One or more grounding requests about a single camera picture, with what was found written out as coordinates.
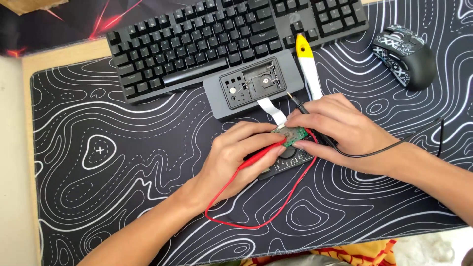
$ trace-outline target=hand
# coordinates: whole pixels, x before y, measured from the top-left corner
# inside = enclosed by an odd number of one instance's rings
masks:
[[[182,195],[187,195],[195,200],[194,205],[198,206],[200,212],[202,212],[230,180],[237,168],[243,163],[245,156],[284,139],[281,134],[267,133],[275,128],[276,125],[274,124],[242,121],[215,138],[202,170],[184,184],[182,189],[186,192],[183,192]],[[259,161],[241,170],[215,203],[240,192],[261,172],[272,165],[285,149],[286,147],[282,145],[275,147]]]
[[[339,143],[337,148],[347,154],[371,153],[399,141],[358,111],[342,93],[323,96],[305,103],[304,107],[310,114],[302,115],[299,110],[295,110],[288,116],[285,125],[313,128],[334,138]],[[350,158],[339,154],[332,147],[310,141],[298,141],[293,146],[355,171],[376,175],[393,173],[398,162],[408,152],[406,150],[415,147],[402,143],[377,155]]]

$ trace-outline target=black mouse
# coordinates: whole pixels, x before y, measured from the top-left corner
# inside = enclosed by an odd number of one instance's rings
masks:
[[[415,32],[392,25],[376,35],[373,52],[408,90],[426,89],[435,78],[435,56]]]

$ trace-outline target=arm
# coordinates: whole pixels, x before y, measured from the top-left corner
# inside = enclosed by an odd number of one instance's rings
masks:
[[[348,154],[366,154],[399,141],[359,112],[341,93],[308,102],[310,112],[295,110],[286,126],[313,128],[333,137],[338,148]],[[345,157],[333,148],[298,141],[297,148],[363,173],[387,175],[411,183],[441,201],[470,226],[473,225],[473,174],[451,165],[411,143],[402,143],[380,154]]]
[[[107,238],[79,266],[147,266],[179,229],[205,210],[243,163],[246,155],[284,139],[284,136],[276,133],[264,133],[275,128],[276,125],[268,123],[240,122],[215,138],[198,175],[156,207]],[[284,146],[273,148],[255,164],[240,171],[216,202],[236,195],[273,164],[284,150]]]

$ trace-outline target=topographic pattern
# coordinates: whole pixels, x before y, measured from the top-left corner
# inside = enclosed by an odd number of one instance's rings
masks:
[[[365,34],[314,51],[324,94],[342,92],[399,138],[443,116],[442,159],[470,169],[471,1],[398,0],[365,8],[370,23]],[[374,35],[395,23],[418,32],[437,57],[438,77],[423,92],[402,89],[372,54]],[[36,73],[31,88],[43,265],[77,264],[194,176],[215,136],[240,120],[269,120],[256,111],[221,124],[212,117],[203,88],[129,106],[110,58]],[[299,96],[308,100],[304,94]],[[293,106],[284,100],[279,108],[288,114]],[[439,125],[412,140],[431,153],[439,141]],[[252,182],[210,214],[262,223],[282,204],[304,167]],[[201,214],[161,249],[152,265],[296,252],[462,226],[445,206],[409,184],[318,160],[269,226],[231,228]]]

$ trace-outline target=black probe wire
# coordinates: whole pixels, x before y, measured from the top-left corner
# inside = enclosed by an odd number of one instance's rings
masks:
[[[289,97],[291,98],[291,100],[296,104],[296,107],[297,109],[299,109],[299,111],[302,113],[302,114],[305,114],[305,115],[308,115],[309,112],[307,111],[307,109],[305,109],[305,107],[302,105],[302,103],[296,98],[296,97],[293,97],[290,93],[289,94]],[[337,148],[337,145],[335,145],[333,143],[333,141],[328,138],[326,135],[320,133],[320,132],[317,132],[323,139],[324,141],[326,141],[332,148],[334,148],[338,153],[340,153],[341,155],[344,155],[346,157],[350,157],[350,158],[363,158],[363,157],[368,157],[368,156],[373,156],[373,155],[376,155],[376,154],[379,154],[379,153],[382,153],[384,151],[387,151],[389,150],[390,148],[393,148],[403,142],[406,142],[410,139],[412,139],[415,135],[417,135],[418,133],[424,131],[425,129],[427,129],[428,127],[436,124],[440,122],[440,143],[438,145],[438,152],[437,152],[437,157],[440,157],[440,153],[442,152],[442,142],[443,142],[443,133],[444,133],[444,119],[442,117],[439,117],[439,118],[436,118],[434,121],[428,123],[427,125],[423,126],[421,129],[419,129],[418,131],[412,133],[411,135],[407,136],[406,138],[396,142],[396,143],[393,143],[383,149],[380,149],[378,151],[374,151],[374,152],[371,152],[371,153],[366,153],[366,154],[361,154],[361,155],[353,155],[353,154],[347,154],[341,150],[339,150]]]

